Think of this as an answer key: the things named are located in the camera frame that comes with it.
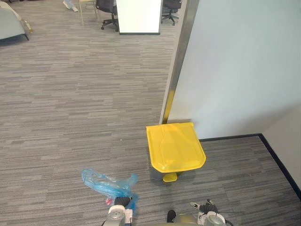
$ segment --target black baseboard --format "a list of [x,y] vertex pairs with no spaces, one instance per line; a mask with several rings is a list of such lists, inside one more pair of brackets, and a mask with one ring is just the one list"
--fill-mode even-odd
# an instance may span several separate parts
[[239,135],[239,136],[230,136],[230,137],[217,137],[217,138],[200,139],[200,142],[215,141],[215,140],[227,140],[227,139],[244,138],[244,137],[255,137],[255,136],[258,136],[259,139],[262,141],[262,143],[267,148],[267,150],[269,151],[270,155],[272,156],[272,158],[274,159],[274,161],[277,163],[278,167],[280,168],[280,170],[284,174],[285,178],[290,183],[290,185],[292,186],[293,190],[296,192],[298,198],[301,200],[301,190],[300,190],[300,188],[297,186],[297,184],[294,181],[294,179],[292,178],[291,174],[288,172],[288,170],[286,169],[285,165],[278,158],[278,156],[276,155],[275,151],[269,145],[268,141],[266,140],[266,138],[264,137],[264,135],[262,133]]
[[200,139],[200,141],[204,142],[204,141],[214,141],[214,140],[229,140],[229,139],[235,139],[235,138],[255,137],[255,136],[259,136],[260,134],[261,133],[254,133],[254,134],[229,136],[229,137],[206,138],[206,139]]
[[158,33],[131,33],[131,32],[119,32],[120,35],[160,35],[160,32]]
[[294,181],[294,179],[292,178],[291,174],[286,169],[285,165],[278,158],[278,156],[274,152],[273,148],[269,145],[269,143],[266,140],[266,138],[264,137],[264,135],[260,134],[260,135],[258,135],[258,137],[263,142],[263,144],[265,145],[265,147],[267,148],[267,150],[269,151],[269,153],[272,155],[273,159],[275,160],[275,162],[277,163],[277,165],[281,169],[282,173],[284,174],[284,176],[286,177],[286,179],[288,180],[288,182],[291,184],[293,190],[296,192],[297,196],[301,200],[301,190],[298,187],[298,185],[296,184],[296,182]]

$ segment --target yellow trash bin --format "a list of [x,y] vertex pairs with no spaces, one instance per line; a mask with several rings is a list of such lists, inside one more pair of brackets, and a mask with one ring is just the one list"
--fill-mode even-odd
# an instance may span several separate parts
[[147,126],[146,134],[157,179],[176,181],[178,173],[201,168],[206,161],[192,122]]

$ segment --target white shoe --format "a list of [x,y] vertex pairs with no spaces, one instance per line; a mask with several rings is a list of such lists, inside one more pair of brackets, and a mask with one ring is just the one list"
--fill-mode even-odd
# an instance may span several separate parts
[[72,9],[73,9],[74,12],[78,12],[79,11],[75,6],[73,6]]
[[67,5],[65,1],[63,1],[63,4],[66,6],[67,9],[70,9],[70,7]]

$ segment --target floor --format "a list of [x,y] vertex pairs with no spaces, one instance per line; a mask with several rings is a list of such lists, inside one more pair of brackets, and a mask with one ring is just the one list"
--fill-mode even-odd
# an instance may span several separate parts
[[151,179],[145,126],[158,123],[177,26],[119,36],[91,10],[81,26],[61,0],[11,5],[34,32],[0,41],[0,226],[99,226],[108,207],[85,168],[139,176],[133,225],[195,214],[189,202],[207,198],[236,211],[223,213],[236,226],[300,225],[300,200],[258,137],[203,142],[203,168]]

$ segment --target office chair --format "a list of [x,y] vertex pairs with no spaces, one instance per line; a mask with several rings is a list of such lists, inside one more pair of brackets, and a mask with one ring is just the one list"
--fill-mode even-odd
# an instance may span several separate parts
[[103,25],[101,29],[104,29],[104,26],[109,24],[115,25],[115,31],[119,31],[118,26],[118,19],[114,18],[114,15],[117,15],[117,6],[116,6],[116,0],[96,0],[96,8],[100,11],[111,13],[111,19],[109,20],[103,20]]
[[174,26],[174,17],[178,18],[176,16],[171,15],[173,10],[178,10],[181,8],[182,0],[164,0],[163,6],[169,9],[169,14],[162,15],[161,23],[163,23],[163,20],[170,19],[173,21]]

